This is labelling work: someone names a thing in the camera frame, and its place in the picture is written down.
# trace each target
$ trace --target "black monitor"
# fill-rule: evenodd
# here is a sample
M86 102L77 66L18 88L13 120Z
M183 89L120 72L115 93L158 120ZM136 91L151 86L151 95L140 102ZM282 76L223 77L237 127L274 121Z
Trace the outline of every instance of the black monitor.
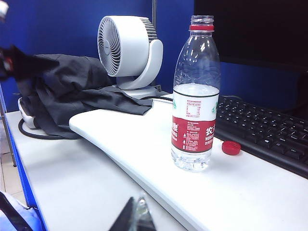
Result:
M308 70L308 2L195 0L195 15L214 15L223 62Z

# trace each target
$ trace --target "fan grille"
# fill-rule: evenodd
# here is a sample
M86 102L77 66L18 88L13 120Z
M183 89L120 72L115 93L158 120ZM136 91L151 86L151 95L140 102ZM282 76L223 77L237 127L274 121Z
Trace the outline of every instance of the fan grille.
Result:
M114 75L120 66L121 47L118 31L110 18L105 18L100 24L98 49L101 62L107 73Z
M150 20L148 18L145 18L145 17L139 17L139 18L143 22L145 29L146 29L146 32L148 33L149 43L152 40L157 39L156 29L153 26L153 24L150 22Z

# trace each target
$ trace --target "floor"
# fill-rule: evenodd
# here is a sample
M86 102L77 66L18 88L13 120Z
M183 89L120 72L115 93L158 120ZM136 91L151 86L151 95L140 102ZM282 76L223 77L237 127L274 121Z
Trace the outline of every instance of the floor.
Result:
M12 156L6 138L3 121L0 120L0 150L1 150L1 175L0 190L7 192L21 203L26 205L23 188L20 183L17 167L13 167Z

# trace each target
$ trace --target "bottle label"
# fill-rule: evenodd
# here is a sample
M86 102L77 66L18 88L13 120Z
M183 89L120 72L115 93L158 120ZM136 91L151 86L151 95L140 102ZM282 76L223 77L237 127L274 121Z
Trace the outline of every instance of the bottle label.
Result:
M218 93L188 96L173 91L172 144L188 153L212 148Z

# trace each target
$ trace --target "plastic water bottle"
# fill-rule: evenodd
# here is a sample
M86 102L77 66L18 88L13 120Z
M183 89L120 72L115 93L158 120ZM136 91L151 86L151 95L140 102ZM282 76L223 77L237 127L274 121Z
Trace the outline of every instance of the plastic water bottle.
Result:
M202 171L211 156L220 87L214 17L193 15L173 83L171 153L185 170Z

